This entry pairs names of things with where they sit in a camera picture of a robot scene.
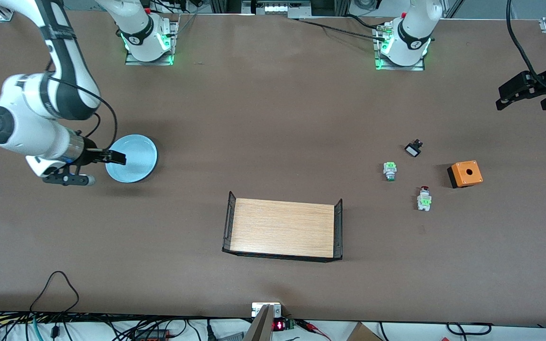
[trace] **light blue plate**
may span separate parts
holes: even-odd
[[[121,183],[135,183],[151,174],[157,164],[157,147],[147,137],[128,135],[111,145],[113,151],[126,154],[126,165],[106,164],[109,175]]]

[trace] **brown table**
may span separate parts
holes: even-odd
[[[0,149],[0,310],[28,309],[60,269],[82,296],[76,311],[238,317],[279,300],[308,319],[546,324],[546,112],[536,100],[496,111],[498,86],[525,69],[503,21],[442,21],[425,72],[388,72],[367,39],[233,15],[198,16],[173,67],[126,67],[107,13],[69,17],[120,136],[154,138],[160,163],[142,183],[93,165],[83,171],[96,186],[63,188]],[[546,35],[535,21],[514,29],[543,71]],[[0,86],[47,61],[28,20],[0,26]],[[104,145],[112,125],[100,113]],[[411,158],[415,138],[423,152]],[[483,184],[449,188],[446,168],[465,160]],[[416,210],[423,185],[430,212]],[[222,253],[229,190],[342,198],[344,260]],[[72,300],[58,278],[36,309]]]

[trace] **wooden tray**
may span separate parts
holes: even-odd
[[[342,199],[336,205],[236,198],[229,192],[223,252],[328,262],[343,257]]]

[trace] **red digital display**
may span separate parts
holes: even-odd
[[[283,319],[273,321],[273,326],[271,326],[271,330],[273,330],[273,332],[281,332],[282,330],[286,330],[286,322]]]

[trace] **orange box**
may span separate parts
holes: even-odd
[[[475,160],[463,161],[453,164],[448,168],[448,176],[452,183],[452,188],[461,188],[473,186],[483,182],[482,174]]]

